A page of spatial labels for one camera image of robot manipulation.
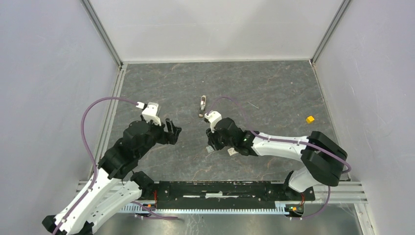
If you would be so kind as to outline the staples tray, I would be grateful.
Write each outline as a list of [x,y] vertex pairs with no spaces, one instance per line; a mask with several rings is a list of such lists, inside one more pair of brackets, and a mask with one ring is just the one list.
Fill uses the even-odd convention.
[[214,151],[213,147],[211,147],[211,146],[207,146],[206,150],[207,150],[208,153],[211,153],[211,152]]

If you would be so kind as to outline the small white staples box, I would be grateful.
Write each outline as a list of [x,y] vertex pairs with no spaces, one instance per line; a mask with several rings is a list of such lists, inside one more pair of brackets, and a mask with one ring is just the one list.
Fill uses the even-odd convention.
[[237,154],[237,153],[238,153],[237,151],[235,151],[235,149],[234,149],[234,148],[229,148],[229,149],[227,150],[227,152],[228,152],[229,156],[233,156],[233,155],[235,155],[235,154]]

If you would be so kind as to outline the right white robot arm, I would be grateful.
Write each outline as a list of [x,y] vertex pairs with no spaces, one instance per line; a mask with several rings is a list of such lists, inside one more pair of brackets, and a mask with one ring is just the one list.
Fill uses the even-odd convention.
[[205,121],[209,123],[208,144],[215,151],[228,147],[243,156],[276,156],[302,163],[301,169],[289,173],[282,187],[283,195],[289,200],[297,199],[318,184],[336,187],[340,177],[351,170],[347,153],[322,132],[283,137],[244,131],[233,119],[221,115],[205,115]]

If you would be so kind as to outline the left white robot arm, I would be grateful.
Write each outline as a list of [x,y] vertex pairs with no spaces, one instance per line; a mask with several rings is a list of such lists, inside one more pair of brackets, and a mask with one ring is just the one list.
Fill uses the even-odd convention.
[[143,171],[135,172],[117,193],[102,198],[138,166],[138,161],[156,144],[175,145],[181,127],[172,120],[157,125],[137,120],[129,124],[123,136],[98,162],[88,185],[57,215],[48,215],[42,225],[53,235],[92,235],[98,227],[136,199],[149,199],[155,192],[154,181]]

